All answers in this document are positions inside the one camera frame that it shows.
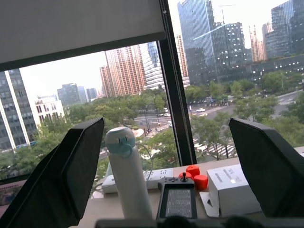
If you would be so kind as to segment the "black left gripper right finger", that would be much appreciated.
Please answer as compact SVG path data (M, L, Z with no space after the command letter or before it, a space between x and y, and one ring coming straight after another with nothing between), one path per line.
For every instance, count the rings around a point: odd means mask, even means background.
M264 215L304 218L304 157L271 127L238 118L228 125Z

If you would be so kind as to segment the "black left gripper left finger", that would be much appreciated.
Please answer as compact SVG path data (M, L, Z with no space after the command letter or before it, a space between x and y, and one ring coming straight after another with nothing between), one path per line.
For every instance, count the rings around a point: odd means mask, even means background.
M34 169L0 228L70 228L83 218L104 131L102 117L72 127Z

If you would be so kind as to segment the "white cardboard box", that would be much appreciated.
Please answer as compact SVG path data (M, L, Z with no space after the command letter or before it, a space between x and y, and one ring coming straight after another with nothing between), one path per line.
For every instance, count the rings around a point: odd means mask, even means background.
M224 218L260 212L240 164L207 170L208 192L200 198L208 217Z

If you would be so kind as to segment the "white water bottle blue cap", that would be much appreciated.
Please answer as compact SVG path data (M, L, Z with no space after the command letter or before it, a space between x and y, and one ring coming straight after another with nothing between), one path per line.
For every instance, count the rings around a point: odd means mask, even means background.
M132 130L125 126L109 130L105 144L124 217L152 219L147 184Z

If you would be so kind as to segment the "black handheld remote controller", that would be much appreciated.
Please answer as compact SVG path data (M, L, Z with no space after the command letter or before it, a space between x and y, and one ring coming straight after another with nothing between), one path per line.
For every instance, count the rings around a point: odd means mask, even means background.
M181 216L188 219L197 218L195 200L195 183L191 179L178 177L162 178L158 181L161 191L156 218L166 219Z

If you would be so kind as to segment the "white power strip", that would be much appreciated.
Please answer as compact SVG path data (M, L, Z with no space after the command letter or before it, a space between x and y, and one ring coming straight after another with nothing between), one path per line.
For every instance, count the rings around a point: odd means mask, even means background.
M173 168L167 169L159 169L153 171L144 171L143 176L145 182L147 183L147 189L157 189L158 188L158 181L162 178L172 177L173 176ZM103 184L101 185L101 189L103 193L116 193L117 188L114 180L113 175L109 175Z

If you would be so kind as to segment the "white roller window blind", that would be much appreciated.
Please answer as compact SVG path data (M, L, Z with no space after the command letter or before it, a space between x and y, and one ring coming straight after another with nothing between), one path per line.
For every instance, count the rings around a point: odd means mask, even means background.
M0 70L165 39L159 0L0 0Z

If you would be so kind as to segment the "black window frame post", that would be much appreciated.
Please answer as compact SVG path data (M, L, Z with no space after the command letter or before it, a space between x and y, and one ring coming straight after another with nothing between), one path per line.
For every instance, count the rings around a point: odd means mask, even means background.
M168 0L159 0L165 39L157 42L180 166L197 164Z

